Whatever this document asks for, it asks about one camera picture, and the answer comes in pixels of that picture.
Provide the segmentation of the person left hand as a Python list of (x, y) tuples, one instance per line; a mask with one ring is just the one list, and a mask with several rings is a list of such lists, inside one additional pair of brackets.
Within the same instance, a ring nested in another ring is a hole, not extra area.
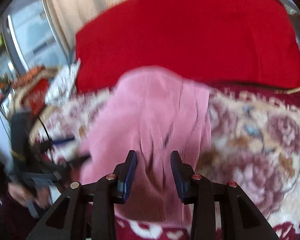
[(40, 208), (47, 208), (51, 204), (50, 189), (37, 189), (36, 196), (34, 196), (28, 189), (22, 185), (9, 182), (7, 184), (8, 192), (11, 197), (20, 205), (27, 207), (27, 202), (35, 202)]

